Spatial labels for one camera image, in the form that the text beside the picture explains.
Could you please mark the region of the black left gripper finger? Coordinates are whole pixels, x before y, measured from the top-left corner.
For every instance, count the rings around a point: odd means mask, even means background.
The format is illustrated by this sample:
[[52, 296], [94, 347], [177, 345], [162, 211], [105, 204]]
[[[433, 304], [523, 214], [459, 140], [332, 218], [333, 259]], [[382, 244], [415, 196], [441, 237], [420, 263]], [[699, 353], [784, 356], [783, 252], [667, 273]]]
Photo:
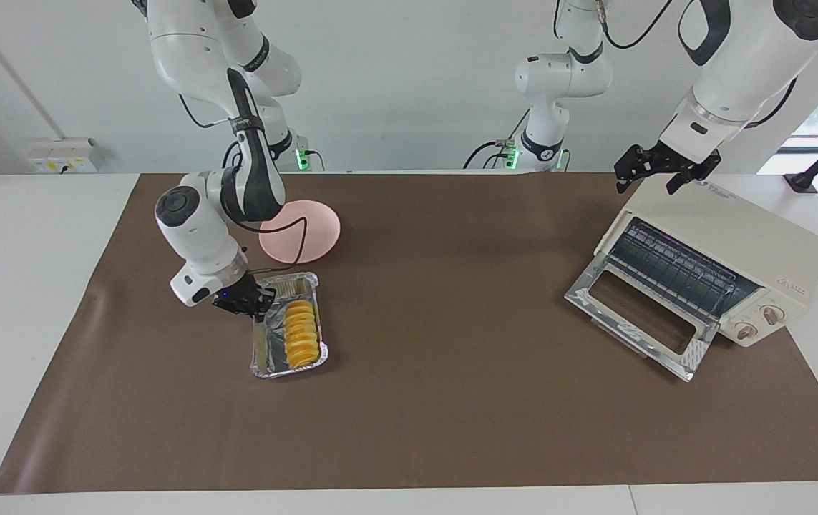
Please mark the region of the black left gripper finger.
[[683, 185], [689, 185], [694, 180], [705, 180], [721, 162], [719, 151], [713, 151], [701, 163], [694, 163], [680, 155], [671, 160], [674, 176], [667, 182], [666, 189], [670, 195], [677, 192]]
[[638, 180], [648, 176], [646, 151], [639, 144], [632, 144], [615, 163], [613, 170], [617, 176], [617, 192], [623, 193]]

